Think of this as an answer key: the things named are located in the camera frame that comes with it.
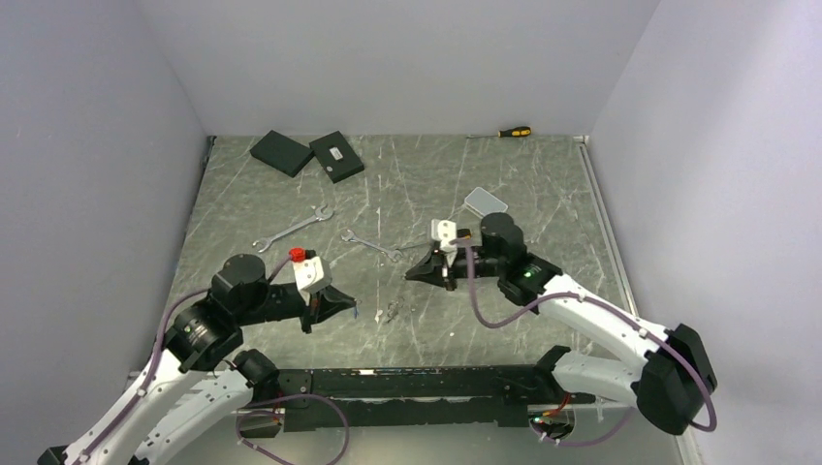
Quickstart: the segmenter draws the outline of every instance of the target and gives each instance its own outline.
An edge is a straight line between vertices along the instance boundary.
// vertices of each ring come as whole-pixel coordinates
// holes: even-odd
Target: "gray marble surface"
[[[282,231],[327,203],[335,209],[333,218],[276,242],[261,256],[270,268],[293,247],[316,250],[331,263],[333,284],[359,301],[359,317],[352,311],[338,314],[310,335],[302,334],[297,321],[247,327],[244,348],[259,349],[282,368],[533,363],[556,344],[604,355],[568,326],[545,317],[525,315],[501,329],[481,326],[463,282],[449,293],[404,281],[425,249],[405,251],[393,263],[339,237],[351,228],[385,246],[417,243],[425,240],[433,218],[450,218],[477,231],[479,218],[462,203],[482,186],[509,204],[529,250],[621,306],[572,138],[349,137],[365,171],[338,184],[316,160],[293,179],[259,162],[248,153],[258,139],[221,137],[214,144],[170,298],[206,286],[227,258],[252,253],[254,239]],[[307,144],[314,138],[295,139]],[[288,266],[275,282],[292,280]],[[479,284],[486,318],[497,321],[516,310],[494,280]],[[397,301],[403,303],[392,321],[375,322],[378,310],[385,313]]]

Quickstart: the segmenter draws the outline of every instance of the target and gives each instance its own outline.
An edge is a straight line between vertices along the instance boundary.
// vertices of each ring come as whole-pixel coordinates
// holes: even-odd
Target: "white wall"
[[[659,0],[141,0],[211,134],[588,134]]]
[[[205,133],[130,0],[0,7],[0,462],[74,441],[145,362]]]
[[[640,311],[711,356],[710,464],[822,463],[820,24],[664,0],[591,135]]]

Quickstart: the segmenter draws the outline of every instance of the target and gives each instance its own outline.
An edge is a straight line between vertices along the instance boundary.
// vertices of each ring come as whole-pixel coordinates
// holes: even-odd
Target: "robotic arm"
[[[597,297],[558,266],[529,253],[522,230],[507,214],[486,216],[480,230],[480,247],[460,248],[457,243],[470,237],[470,231],[458,230],[450,221],[434,220],[430,249],[405,278],[452,291],[459,278],[469,278],[472,286],[474,277],[497,277],[497,287],[506,298],[525,307],[502,322],[489,323],[479,314],[473,295],[472,304],[483,325],[502,327],[528,310],[543,312],[589,336],[618,358],[585,356],[555,346],[535,366],[538,378],[548,388],[624,402],[669,434],[682,434],[694,424],[694,417],[716,389],[716,377],[695,330],[686,325],[670,330]]]
[[[312,325],[355,306],[331,286],[328,265],[313,251],[294,249],[290,256],[296,282],[287,284],[271,284],[256,256],[228,259],[205,298],[180,312],[165,332],[151,381],[145,382],[152,360],[97,424],[69,446],[49,448],[38,465],[163,464],[235,409],[275,397],[278,370],[252,350],[237,355],[213,387],[166,416],[242,344],[242,326],[299,318],[302,331],[310,333]]]

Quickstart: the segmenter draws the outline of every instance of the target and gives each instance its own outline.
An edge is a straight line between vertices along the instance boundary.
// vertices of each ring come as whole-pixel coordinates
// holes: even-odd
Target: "screwdriver handle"
[[[497,136],[500,138],[527,138],[530,135],[531,128],[527,126],[517,126],[516,128],[500,131]]]

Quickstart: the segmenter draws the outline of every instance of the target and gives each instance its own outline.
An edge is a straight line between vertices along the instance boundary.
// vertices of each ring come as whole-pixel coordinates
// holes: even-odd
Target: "white label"
[[[342,160],[342,152],[340,152],[338,148],[332,147],[329,151],[332,153],[332,156],[336,161]]]

